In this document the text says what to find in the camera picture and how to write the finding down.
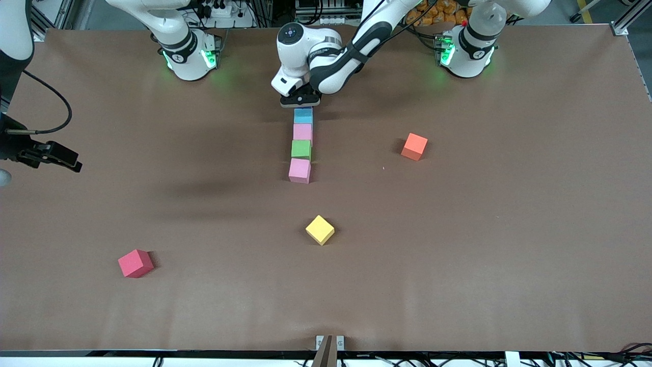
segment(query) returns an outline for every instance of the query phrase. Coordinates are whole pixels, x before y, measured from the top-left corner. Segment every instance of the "cube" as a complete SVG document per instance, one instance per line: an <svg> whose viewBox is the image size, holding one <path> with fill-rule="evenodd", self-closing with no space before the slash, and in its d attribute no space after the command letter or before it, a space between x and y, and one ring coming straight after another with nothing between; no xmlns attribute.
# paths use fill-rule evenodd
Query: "cube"
<svg viewBox="0 0 652 367"><path fill-rule="evenodd" d="M415 161L418 161L419 159L421 159L423 150L426 149L427 142L428 139L410 133L407 136L406 144L403 146L403 151L401 152L401 155L403 155L404 157L408 157L410 159L414 159Z"/></svg>
<svg viewBox="0 0 652 367"><path fill-rule="evenodd" d="M292 139L310 140L310 145L312 145L312 124L309 123L294 124Z"/></svg>
<svg viewBox="0 0 652 367"><path fill-rule="evenodd" d="M300 184L310 182L310 161L307 159L292 158L289 162L289 180Z"/></svg>
<svg viewBox="0 0 652 367"><path fill-rule="evenodd" d="M335 233L335 228L326 219L323 219L321 215L317 215L315 220L306 227L306 232L319 245L324 246L326 241Z"/></svg>
<svg viewBox="0 0 652 367"><path fill-rule="evenodd" d="M149 254L139 249L122 256L118 263L126 278L140 278L154 269Z"/></svg>
<svg viewBox="0 0 652 367"><path fill-rule="evenodd" d="M312 107L295 108L294 123L312 123Z"/></svg>
<svg viewBox="0 0 652 367"><path fill-rule="evenodd" d="M292 158L310 160L310 140L292 140Z"/></svg>

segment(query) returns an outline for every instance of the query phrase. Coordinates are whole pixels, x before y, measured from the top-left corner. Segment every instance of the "tabletop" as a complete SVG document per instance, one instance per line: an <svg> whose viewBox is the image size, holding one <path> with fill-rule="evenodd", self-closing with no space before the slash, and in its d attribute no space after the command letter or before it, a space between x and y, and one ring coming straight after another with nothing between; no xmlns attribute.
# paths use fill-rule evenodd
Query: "tabletop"
<svg viewBox="0 0 652 367"><path fill-rule="evenodd" d="M339 28L343 38L353 28ZM507 27L458 79L410 34L315 108L287 179L274 29L177 79L146 31L58 31L28 70L74 174L1 162L2 349L617 351L652 338L652 105L607 25ZM9 115L65 119L22 78ZM424 157L399 154L409 133ZM304 228L336 228L319 246ZM126 279L117 260L150 251Z"/></svg>

